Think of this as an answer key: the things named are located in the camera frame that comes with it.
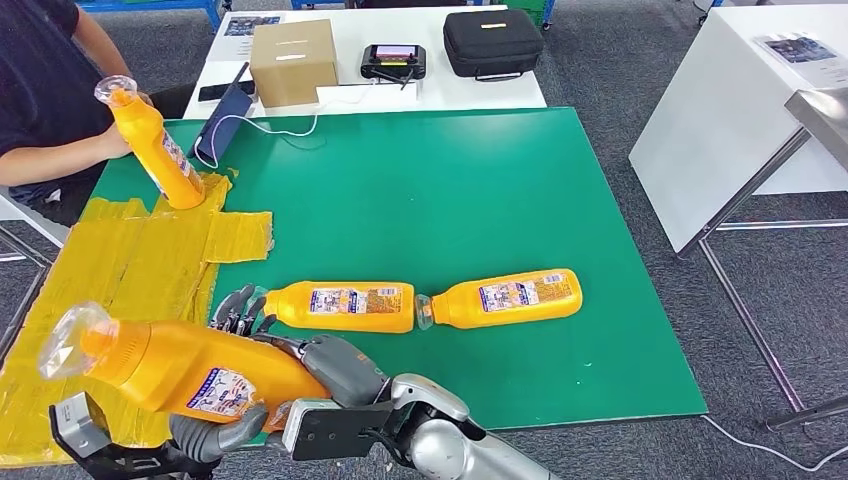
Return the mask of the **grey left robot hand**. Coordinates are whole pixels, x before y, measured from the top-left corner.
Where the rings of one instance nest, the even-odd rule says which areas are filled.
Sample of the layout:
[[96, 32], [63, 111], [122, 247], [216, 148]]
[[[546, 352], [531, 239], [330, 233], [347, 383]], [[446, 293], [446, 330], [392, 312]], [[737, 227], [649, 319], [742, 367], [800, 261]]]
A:
[[[265, 302], [263, 297], [254, 297], [255, 292], [256, 287], [248, 284], [228, 294], [216, 307], [208, 326], [242, 337], [251, 334]], [[168, 426], [172, 440], [186, 457], [198, 463], [213, 463], [258, 435], [267, 418], [268, 409], [259, 402], [228, 424], [171, 414]]]

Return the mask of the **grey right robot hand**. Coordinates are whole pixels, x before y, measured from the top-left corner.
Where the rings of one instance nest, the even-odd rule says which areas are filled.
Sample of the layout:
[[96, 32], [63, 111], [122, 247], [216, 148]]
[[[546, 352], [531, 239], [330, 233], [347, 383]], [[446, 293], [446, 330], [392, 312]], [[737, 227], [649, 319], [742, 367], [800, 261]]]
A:
[[296, 339], [257, 333], [251, 339], [273, 345], [299, 360], [330, 397], [345, 408], [377, 403], [391, 382], [370, 357], [335, 335]]

